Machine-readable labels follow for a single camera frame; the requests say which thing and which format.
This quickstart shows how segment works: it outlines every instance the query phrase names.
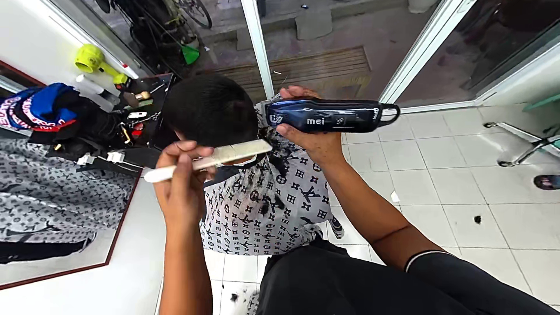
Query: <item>child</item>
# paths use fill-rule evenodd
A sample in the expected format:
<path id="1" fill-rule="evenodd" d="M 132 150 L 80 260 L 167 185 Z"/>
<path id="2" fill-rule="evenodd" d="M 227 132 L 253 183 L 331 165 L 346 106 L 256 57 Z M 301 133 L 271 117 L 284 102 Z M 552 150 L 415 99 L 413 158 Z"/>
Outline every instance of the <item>child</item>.
<path id="1" fill-rule="evenodd" d="M 181 140 L 219 147 L 256 139 L 273 146 L 266 154 L 219 167 L 206 182 L 206 214 L 200 233 L 206 249 L 237 255 L 284 254 L 308 244 L 329 220 L 326 179 L 305 150 L 263 127 L 241 86 L 220 75 L 184 80 L 169 92 L 164 120 Z"/>

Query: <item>black hair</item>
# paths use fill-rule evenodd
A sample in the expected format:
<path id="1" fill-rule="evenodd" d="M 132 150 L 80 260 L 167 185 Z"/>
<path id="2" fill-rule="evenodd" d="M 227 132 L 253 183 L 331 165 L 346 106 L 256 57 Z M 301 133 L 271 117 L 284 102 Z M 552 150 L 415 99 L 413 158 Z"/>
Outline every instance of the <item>black hair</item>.
<path id="1" fill-rule="evenodd" d="M 177 83 L 162 110 L 164 121 L 187 140 L 219 147 L 257 139 L 253 102 L 239 84 L 221 75 Z"/>

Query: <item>yellow hair dryer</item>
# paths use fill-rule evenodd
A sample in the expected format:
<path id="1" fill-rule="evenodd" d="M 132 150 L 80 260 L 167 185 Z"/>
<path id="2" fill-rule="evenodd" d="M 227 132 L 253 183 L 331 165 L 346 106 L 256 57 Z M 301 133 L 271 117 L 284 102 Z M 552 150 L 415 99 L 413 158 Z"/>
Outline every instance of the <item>yellow hair dryer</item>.
<path id="1" fill-rule="evenodd" d="M 86 73 L 92 73 L 95 70 L 108 73 L 113 77 L 114 84 L 124 84 L 128 81 L 128 77 L 122 73 L 117 72 L 110 65 L 105 63 L 103 52 L 98 47 L 92 44 L 84 44 L 78 49 L 78 55 L 74 60 L 78 69 Z"/>

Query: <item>hair clipper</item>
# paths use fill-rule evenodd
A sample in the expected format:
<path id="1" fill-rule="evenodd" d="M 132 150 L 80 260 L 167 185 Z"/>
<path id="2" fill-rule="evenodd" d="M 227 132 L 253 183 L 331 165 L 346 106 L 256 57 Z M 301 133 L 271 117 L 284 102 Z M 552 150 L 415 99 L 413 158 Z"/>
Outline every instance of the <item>hair clipper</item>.
<path id="1" fill-rule="evenodd" d="M 287 123 L 303 132 L 371 132 L 395 122 L 400 115 L 397 105 L 369 100 L 277 98 L 255 107 L 264 125 L 275 127 Z M 395 116 L 382 121 L 384 109 L 396 110 Z"/>

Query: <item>blue cloth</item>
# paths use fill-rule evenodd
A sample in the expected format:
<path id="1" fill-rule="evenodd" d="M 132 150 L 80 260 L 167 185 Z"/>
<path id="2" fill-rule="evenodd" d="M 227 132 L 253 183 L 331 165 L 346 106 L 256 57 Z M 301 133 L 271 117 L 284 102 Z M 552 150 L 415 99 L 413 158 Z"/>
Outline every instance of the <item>blue cloth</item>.
<path id="1" fill-rule="evenodd" d="M 62 126 L 76 119 L 77 114 L 56 105 L 57 97 L 72 91 L 73 87 L 64 83 L 54 83 L 43 88 L 32 87 L 7 99 L 1 100 L 0 124 L 9 129 L 45 129 Z M 33 126 L 22 121 L 16 112 L 33 122 Z"/>

